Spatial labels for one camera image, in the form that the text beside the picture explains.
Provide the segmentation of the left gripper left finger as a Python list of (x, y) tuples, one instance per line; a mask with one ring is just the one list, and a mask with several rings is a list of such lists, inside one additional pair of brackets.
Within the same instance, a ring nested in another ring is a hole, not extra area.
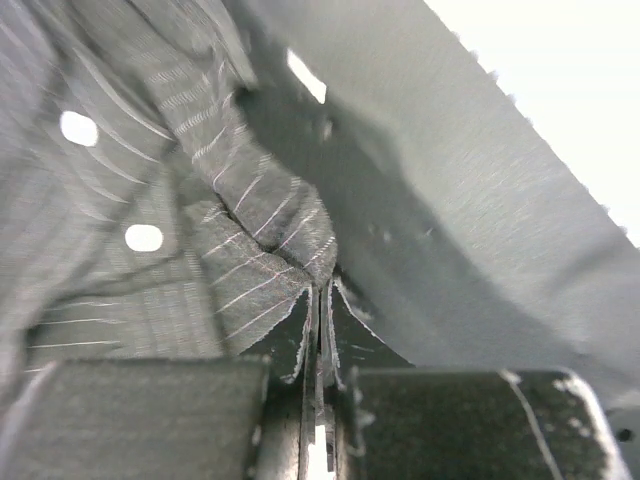
[(304, 291), (289, 315), (243, 352), (270, 359), (255, 475), (262, 480), (308, 477), (315, 443), (319, 293)]

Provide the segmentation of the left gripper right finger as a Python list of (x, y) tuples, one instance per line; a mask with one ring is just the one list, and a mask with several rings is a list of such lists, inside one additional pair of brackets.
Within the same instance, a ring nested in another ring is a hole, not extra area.
[(339, 450), (341, 391), (352, 369), (411, 368), (367, 325), (375, 310), (339, 277), (321, 291), (319, 334), (319, 420), (325, 428), (329, 472), (347, 479), (348, 461)]

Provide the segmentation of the dark pinstriped long sleeve shirt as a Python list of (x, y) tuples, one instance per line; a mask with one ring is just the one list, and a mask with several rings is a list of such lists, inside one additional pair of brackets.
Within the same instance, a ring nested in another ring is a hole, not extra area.
[(5, 1), (1, 400), (255, 349), (330, 282), (409, 362), (639, 402), (639, 252), (418, 1)]

